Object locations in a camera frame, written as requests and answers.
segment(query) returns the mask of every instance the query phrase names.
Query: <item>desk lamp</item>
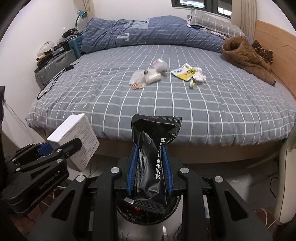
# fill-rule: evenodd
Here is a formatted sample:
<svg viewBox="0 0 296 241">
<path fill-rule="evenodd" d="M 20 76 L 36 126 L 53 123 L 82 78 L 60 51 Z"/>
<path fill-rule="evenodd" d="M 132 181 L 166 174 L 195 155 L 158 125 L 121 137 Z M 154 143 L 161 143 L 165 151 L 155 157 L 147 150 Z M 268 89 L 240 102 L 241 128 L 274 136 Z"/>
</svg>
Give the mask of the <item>desk lamp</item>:
<svg viewBox="0 0 296 241">
<path fill-rule="evenodd" d="M 78 21 L 79 17 L 81 17 L 82 19 L 86 18 L 87 17 L 87 12 L 86 11 L 80 11 L 79 10 L 77 12 L 77 14 L 78 14 L 78 17 L 77 17 L 76 22 L 75 22 L 76 30 L 77 30 L 77 21 Z"/>
</svg>

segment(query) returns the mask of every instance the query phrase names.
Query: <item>gray plaid pillow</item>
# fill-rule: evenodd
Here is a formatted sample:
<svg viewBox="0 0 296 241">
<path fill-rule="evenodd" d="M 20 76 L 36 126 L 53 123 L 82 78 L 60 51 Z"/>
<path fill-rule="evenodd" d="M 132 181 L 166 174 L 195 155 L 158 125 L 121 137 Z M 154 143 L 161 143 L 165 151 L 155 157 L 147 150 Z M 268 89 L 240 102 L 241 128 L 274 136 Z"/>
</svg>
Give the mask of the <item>gray plaid pillow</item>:
<svg viewBox="0 0 296 241">
<path fill-rule="evenodd" d="M 224 22 L 204 11 L 192 9 L 191 13 L 190 25 L 201 26 L 230 37 L 245 36 L 238 26 Z"/>
</svg>

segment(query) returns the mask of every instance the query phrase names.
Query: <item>gray suitcase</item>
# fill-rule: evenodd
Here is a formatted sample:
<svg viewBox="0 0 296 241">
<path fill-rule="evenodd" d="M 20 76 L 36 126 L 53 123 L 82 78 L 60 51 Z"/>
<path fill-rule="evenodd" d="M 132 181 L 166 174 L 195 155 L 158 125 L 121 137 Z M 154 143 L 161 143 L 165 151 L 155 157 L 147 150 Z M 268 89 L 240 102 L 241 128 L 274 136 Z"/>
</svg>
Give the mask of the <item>gray suitcase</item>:
<svg viewBox="0 0 296 241">
<path fill-rule="evenodd" d="M 68 67 L 71 63 L 76 60 L 74 50 L 71 49 L 66 51 L 53 60 L 48 62 L 48 64 L 40 69 L 36 74 L 35 78 L 40 88 L 43 89 L 47 83 L 55 77 L 61 70 Z"/>
</svg>

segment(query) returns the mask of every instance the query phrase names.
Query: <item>plastic bag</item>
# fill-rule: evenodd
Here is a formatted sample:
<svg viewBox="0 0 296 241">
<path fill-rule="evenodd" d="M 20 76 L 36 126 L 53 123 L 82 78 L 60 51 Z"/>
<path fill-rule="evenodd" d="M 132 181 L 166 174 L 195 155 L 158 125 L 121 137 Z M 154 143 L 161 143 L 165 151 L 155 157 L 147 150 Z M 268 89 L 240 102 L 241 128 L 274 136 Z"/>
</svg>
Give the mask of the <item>plastic bag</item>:
<svg viewBox="0 0 296 241">
<path fill-rule="evenodd" d="M 161 74 L 156 69 L 137 70 L 130 80 L 130 85 L 144 87 L 161 79 Z"/>
<path fill-rule="evenodd" d="M 196 83 L 204 83 L 207 78 L 205 75 L 202 74 L 202 69 L 201 68 L 195 68 L 196 73 L 192 76 L 193 80 Z"/>
<path fill-rule="evenodd" d="M 40 57 L 42 55 L 45 55 L 46 52 L 52 51 L 54 48 L 54 42 L 47 41 L 45 44 L 42 45 L 42 47 L 39 49 L 37 53 L 37 57 Z"/>
<path fill-rule="evenodd" d="M 185 63 L 181 68 L 172 70 L 171 73 L 184 81 L 189 81 L 196 73 L 196 69 Z"/>
<path fill-rule="evenodd" d="M 158 72 L 167 72 L 167 70 L 168 70 L 168 64 L 165 61 L 163 61 L 162 59 L 155 60 L 152 63 L 152 66 Z"/>
<path fill-rule="evenodd" d="M 133 206 L 163 214 L 167 193 L 161 145 L 172 142 L 181 127 L 181 117 L 134 115 L 133 143 L 139 148 L 132 196 Z"/>
</svg>

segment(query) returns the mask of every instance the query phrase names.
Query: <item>brown fleece jacket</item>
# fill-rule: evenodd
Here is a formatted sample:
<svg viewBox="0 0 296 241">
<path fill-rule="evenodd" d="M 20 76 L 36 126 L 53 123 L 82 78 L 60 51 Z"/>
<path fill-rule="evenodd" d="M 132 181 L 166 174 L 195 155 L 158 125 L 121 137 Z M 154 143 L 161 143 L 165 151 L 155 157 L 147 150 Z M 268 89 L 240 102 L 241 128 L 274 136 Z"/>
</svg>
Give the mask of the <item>brown fleece jacket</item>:
<svg viewBox="0 0 296 241">
<path fill-rule="evenodd" d="M 255 52 L 244 36 L 227 39 L 221 46 L 221 52 L 231 64 L 244 69 L 272 86 L 275 85 L 276 81 L 271 75 L 271 65 Z"/>
</svg>

